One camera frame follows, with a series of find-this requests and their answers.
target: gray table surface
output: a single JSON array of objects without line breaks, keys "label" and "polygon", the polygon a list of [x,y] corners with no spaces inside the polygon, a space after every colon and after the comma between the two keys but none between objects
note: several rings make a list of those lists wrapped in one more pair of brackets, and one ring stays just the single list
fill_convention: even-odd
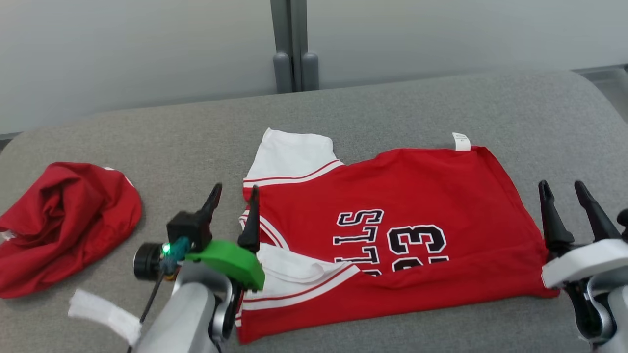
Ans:
[{"label": "gray table surface", "polygon": [[[604,96],[571,72],[490,73],[396,84],[271,95],[101,114],[18,136],[0,155],[0,212],[54,161],[83,161],[124,172],[143,198],[136,233],[102,261],[53,288],[0,300],[0,352],[124,352],[97,324],[67,317],[77,287],[139,315],[151,284],[135,280],[142,242],[164,241],[165,224],[195,210],[224,183],[212,230],[235,239],[244,207],[242,178],[267,127],[318,133],[345,163],[387,149],[453,147],[453,131],[500,160],[541,226],[537,183],[547,179],[579,241],[590,228],[573,191],[581,179],[614,218],[628,205],[628,126]],[[147,322],[170,290],[160,291]],[[226,352],[586,352],[571,304],[511,298],[464,307],[338,323],[273,337]]]}]

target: green plastic part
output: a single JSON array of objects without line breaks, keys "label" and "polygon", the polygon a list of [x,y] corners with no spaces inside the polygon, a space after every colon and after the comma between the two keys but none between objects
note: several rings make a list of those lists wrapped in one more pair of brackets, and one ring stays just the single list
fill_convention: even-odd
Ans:
[{"label": "green plastic part", "polygon": [[266,275],[255,254],[234,242],[212,240],[200,253],[187,254],[186,260],[201,260],[207,266],[244,285],[247,290],[262,290]]}]

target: jersey number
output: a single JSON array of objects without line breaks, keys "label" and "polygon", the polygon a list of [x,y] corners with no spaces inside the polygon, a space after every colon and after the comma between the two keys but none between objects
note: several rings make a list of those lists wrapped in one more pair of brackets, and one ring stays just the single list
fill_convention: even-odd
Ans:
[{"label": "jersey number", "polygon": [[[342,245],[349,242],[366,242],[375,243],[377,239],[377,226],[384,217],[383,210],[360,210],[355,213],[342,212],[338,215],[337,225],[346,227],[348,225],[357,225],[364,221],[366,225],[362,228],[362,233],[354,236],[333,237],[333,245]],[[390,228],[386,233],[388,239],[389,250],[396,255],[409,254],[410,245],[425,245],[428,253],[440,254],[447,245],[447,240],[443,234],[443,230],[439,227],[428,225],[408,225],[406,227]],[[353,263],[370,263],[379,264],[379,255],[377,247],[366,244],[362,246],[362,256],[352,258],[334,258],[334,262],[350,261]],[[448,256],[430,256],[428,262],[430,264],[440,261],[449,261]],[[421,266],[423,263],[417,257],[400,257],[392,264],[393,271],[401,271],[402,269]],[[382,274],[378,269],[365,269],[364,273],[374,276]]]}]

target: red jersey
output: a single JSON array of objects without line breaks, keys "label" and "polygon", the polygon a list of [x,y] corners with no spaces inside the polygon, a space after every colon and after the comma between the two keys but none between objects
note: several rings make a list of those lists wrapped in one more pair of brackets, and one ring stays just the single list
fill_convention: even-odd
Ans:
[{"label": "red jersey", "polygon": [[264,135],[244,196],[259,186],[266,282],[244,297],[236,322],[241,342],[333,322],[558,295],[541,279],[541,233],[487,148],[394,149],[349,166],[332,149],[319,135]]}]

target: black cable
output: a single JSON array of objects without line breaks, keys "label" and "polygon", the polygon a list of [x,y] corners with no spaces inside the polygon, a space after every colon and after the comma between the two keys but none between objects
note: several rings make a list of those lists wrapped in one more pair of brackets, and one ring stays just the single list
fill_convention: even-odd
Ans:
[{"label": "black cable", "polygon": [[[157,282],[155,282],[155,286],[153,287],[153,292],[151,293],[150,298],[148,298],[148,302],[146,303],[146,308],[144,308],[144,312],[142,313],[142,316],[139,318],[139,323],[142,324],[144,323],[144,320],[146,319],[146,316],[148,315],[148,310],[150,310],[151,305],[153,304],[153,300],[155,300],[155,296],[157,295],[157,290],[159,289],[159,286],[161,284],[161,281],[163,280],[164,274],[162,271],[159,272],[159,276],[157,277]],[[131,353],[131,351],[133,351],[133,346],[130,345],[129,348],[126,349],[126,353]]]}]

